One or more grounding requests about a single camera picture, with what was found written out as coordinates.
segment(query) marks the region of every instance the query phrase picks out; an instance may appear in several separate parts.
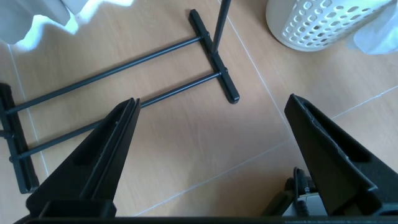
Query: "basket hole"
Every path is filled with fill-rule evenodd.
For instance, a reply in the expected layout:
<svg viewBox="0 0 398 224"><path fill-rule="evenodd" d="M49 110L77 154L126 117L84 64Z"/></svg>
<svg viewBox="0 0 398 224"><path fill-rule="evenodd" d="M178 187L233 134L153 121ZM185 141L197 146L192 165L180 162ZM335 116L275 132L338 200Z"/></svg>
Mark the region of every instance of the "basket hole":
<svg viewBox="0 0 398 224"><path fill-rule="evenodd" d="M293 20L294 20L295 22L300 22L300 21L301 21L301 16L295 16L295 17L293 18Z"/></svg>
<svg viewBox="0 0 398 224"><path fill-rule="evenodd" d="M311 15L311 16L308 17L308 20L311 21L311 22L315 21L315 19L318 19L318 17L314 16L314 15Z"/></svg>
<svg viewBox="0 0 398 224"><path fill-rule="evenodd" d="M355 15L355 16L353 16L350 20L355 20L355 19L358 18L359 16L361 16L361 15Z"/></svg>
<svg viewBox="0 0 398 224"><path fill-rule="evenodd" d="M334 16L336 15L336 13L335 12L331 12L331 13L329 13L329 14L327 14L326 15L326 18L333 18Z"/></svg>
<svg viewBox="0 0 398 224"><path fill-rule="evenodd" d="M331 0L324 0L321 3L321 7L329 7L331 5Z"/></svg>
<svg viewBox="0 0 398 224"><path fill-rule="evenodd" d="M308 1L305 2L304 5L303 5L304 9L311 9L311 7L312 7L312 3L308 2Z"/></svg>
<svg viewBox="0 0 398 224"><path fill-rule="evenodd" d="M335 22L332 22L331 24L330 24L330 26L335 26L335 25L337 25L337 24L339 24L340 22L339 21L335 21Z"/></svg>
<svg viewBox="0 0 398 224"><path fill-rule="evenodd" d="M354 6L354 7L352 7L351 9L348 9L347 12L353 12L353 11L355 11L355 10L357 10L357 9L358 9L358 6Z"/></svg>

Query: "white laundry basket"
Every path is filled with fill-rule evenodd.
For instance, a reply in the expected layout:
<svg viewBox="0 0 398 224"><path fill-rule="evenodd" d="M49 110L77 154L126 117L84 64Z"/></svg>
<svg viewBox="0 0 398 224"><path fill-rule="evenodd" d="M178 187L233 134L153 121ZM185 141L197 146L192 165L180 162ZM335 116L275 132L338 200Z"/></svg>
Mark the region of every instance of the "white laundry basket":
<svg viewBox="0 0 398 224"><path fill-rule="evenodd" d="M363 26L391 0L269 0L274 37L300 51L317 51Z"/></svg>

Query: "wire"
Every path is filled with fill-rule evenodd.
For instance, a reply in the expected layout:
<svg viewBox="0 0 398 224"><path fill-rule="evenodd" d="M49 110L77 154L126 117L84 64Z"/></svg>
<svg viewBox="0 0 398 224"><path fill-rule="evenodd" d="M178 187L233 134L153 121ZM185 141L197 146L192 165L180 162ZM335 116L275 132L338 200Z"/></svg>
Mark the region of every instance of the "wire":
<svg viewBox="0 0 398 224"><path fill-rule="evenodd" d="M294 207L296 209L298 216L309 216L310 212L308 211L307 205L304 201L298 201L299 199L299 178L297 177L300 169L298 167L294 167L293 171L293 179L294 179Z"/></svg>

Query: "white line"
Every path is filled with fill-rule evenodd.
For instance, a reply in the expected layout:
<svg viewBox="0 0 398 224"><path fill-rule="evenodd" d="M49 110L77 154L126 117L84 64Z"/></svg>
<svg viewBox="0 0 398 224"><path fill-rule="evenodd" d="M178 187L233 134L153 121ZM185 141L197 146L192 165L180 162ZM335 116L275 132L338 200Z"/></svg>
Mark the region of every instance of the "white line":
<svg viewBox="0 0 398 224"><path fill-rule="evenodd" d="M214 177L212 177L212 178L210 178L210 179L208 179L208 180L203 181L202 183L196 184L196 185L194 185L194 186L188 188L187 190L184 190L184 191L182 191L182 192L180 192L180 193L178 193L178 194L176 194L176 195L174 195L174 196L171 196L170 198L164 200L163 202L157 203L156 205L152 206L151 208L145 209L144 211L135 214L134 217L136 217L136 216L138 216L138 215L141 215L141 214L143 214L143 213L146 213L146 212L148 212L149 210L151 210L151 209L153 209L153 208L155 208L155 207L158 207L159 205L162 205L162 204L164 204L164 203L166 203L166 202L168 202L168 201L171 201L171 200L175 199L176 197L178 197L178 196L180 196L180 195L182 195L182 194L184 194L184 193L187 193L187 192L190 191L190 190L193 190L193 189L195 189L195 188L197 188L197 187L200 187L200 186L202 186L202 185L205 185L205 184L209 183L210 181L215 180L216 178L218 178L218 177L220 177L220 176L222 176L222 175L228 173L229 171L232 171L232 170L234 170L234 169L236 169L236 168L238 168L238 167L241 167L242 165L245 165L246 163L251 162L251 161L257 159L258 157L263 156L264 154L266 154L266 153L268 153L268 152L271 152L271 151L277 149L278 147L281 147L282 145L287 144L287 143L290 142L290 141L291 141L291 139L289 139L289 140L287 140L287 141L284 141L284 142L282 142L282 143L280 143L280 144L278 144L278 145L276 145L276 146L270 148L269 150L267 150L267 151L265 151L265 152L262 152L262 153L260 153L260 154L258 154L258 155L256 155L256 156L254 156L254 157L252 157L252 158L250 158L250 159L248 159L248 160L246 160L246 161L244 161L244 162L242 162L242 163L240 163L240 164L238 164L238 165L236 165L236 166L234 166L234 167L228 169L227 171L224 171L224 172L222 172L222 173L220 173L220 174L218 174L218 175L216 175L216 176L214 176Z"/></svg>
<svg viewBox="0 0 398 224"><path fill-rule="evenodd" d="M364 101L364 102L362 102L362 103L360 103L360 104L358 104L358 105L356 105L356 106L354 106L354 107L352 107L352 108L350 108L350 109L348 109L348 110L346 110L346 111L344 111L344 112L342 112L342 113L340 113L340 114L338 114L338 115L336 115L336 116L334 116L334 117L332 117L332 119L335 119L335 118L337 118L337 117L339 117L339 116L341 116L341 115L343 115L343 114L345 114L345 113L347 113L347 112L349 112L349 111L351 111L351 110L353 110L353 109L355 109L355 108L357 108L357 107L359 107L359 106L361 106L361 105L363 105L363 104L365 104L365 103L367 103L367 102L369 102L369 101L371 101L371 100L374 100L374 99L376 99L376 98L379 98L379 97L382 96L383 94L388 93L389 91L391 91L391 90L393 90L393 89L395 89L395 88L397 88L397 87L398 87L398 85L397 85L397 86L394 86L394 87L392 87L392 88L390 88L390 89L388 89L388 90L386 90L386 91L384 91L384 92L378 94L377 96L374 96L374 97L372 97L372 98L370 98L370 99L368 99L368 100L366 100L366 101Z"/></svg>
<svg viewBox="0 0 398 224"><path fill-rule="evenodd" d="M18 72L18 69L17 69L17 65L16 65L16 63L15 63L14 54L12 53L9 44L8 44L8 50L10 51L10 54L11 54L12 64L14 64L14 70L15 70L15 73L16 73L16 75L17 75L18 84L19 84L19 88L21 89L22 97L24 98L24 101L26 102L26 96L25 96L24 87L22 86L21 79L19 78L19 72ZM36 142L39 143L39 138L37 137L35 124L33 123L33 119L32 119L32 115L31 115L31 113L30 113L30 109L27 108L26 110L27 110L27 114L29 115L30 123L31 123L31 125L32 125L32 129L33 129L33 133L34 133L35 138L36 138ZM43 160L43 165L44 165L45 173L47 174L47 177L48 177L48 176L49 176L49 170L47 169L47 165L46 165L46 163L45 163L44 155L43 155L43 152L42 152L42 151L40 151L40 155L42 156L42 160Z"/></svg>
<svg viewBox="0 0 398 224"><path fill-rule="evenodd" d="M266 84L266 81L263 79L263 77L262 77L260 71L257 69L256 64L254 63L252 57L250 56L249 50L246 48L245 44L243 43L243 40L242 40L241 37L239 36L238 31L235 29L235 26L232 24L231 19L229 19L229 16L227 16L226 18L227 18L227 20L229 21L229 23L231 24L232 29L235 31L236 36L238 36L238 39L239 39L240 43L242 44L244 50L246 51L246 54L248 55L248 57L249 57L251 63L253 64L254 69L256 69L256 72L257 72L259 78L261 79L262 84L264 84L264 86L265 86L265 88L266 88L266 90L267 90L269 96L271 97L272 102L274 103L276 109L278 110L279 115L280 115L280 117L282 118L282 121L284 122L284 124L285 124L285 126L286 126L286 128L287 128L287 131L289 131L289 126L287 125L287 123L286 123L286 121L285 121L285 118L284 118L283 114L280 112L280 110L279 110L279 108L278 108L278 106L277 106L277 104L276 104L276 102L275 102L274 97L272 97L272 94L271 94L271 92L270 92L269 89L268 89L268 86L267 86L267 84Z"/></svg>

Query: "wooden floor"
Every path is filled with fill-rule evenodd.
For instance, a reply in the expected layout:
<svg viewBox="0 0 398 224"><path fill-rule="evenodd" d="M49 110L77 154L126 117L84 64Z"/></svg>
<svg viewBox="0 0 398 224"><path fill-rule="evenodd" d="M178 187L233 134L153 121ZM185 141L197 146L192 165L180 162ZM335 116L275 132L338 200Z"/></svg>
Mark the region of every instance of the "wooden floor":
<svg viewBox="0 0 398 224"><path fill-rule="evenodd" d="M17 103L77 82L195 34L196 9L213 36L216 0L136 0L100 5L75 35L47 25L28 52L0 44L0 81ZM398 171L398 55L369 56L344 43L321 52L284 47L266 26L266 1L234 0L220 55L241 99L216 80L144 108L116 193L119 216L256 216L304 167L283 114L291 93L326 115ZM130 97L156 94L211 73L200 44L92 83L19 113L29 146L104 117ZM40 182L87 136L32 157ZM0 218L27 214L5 140L0 140Z"/></svg>

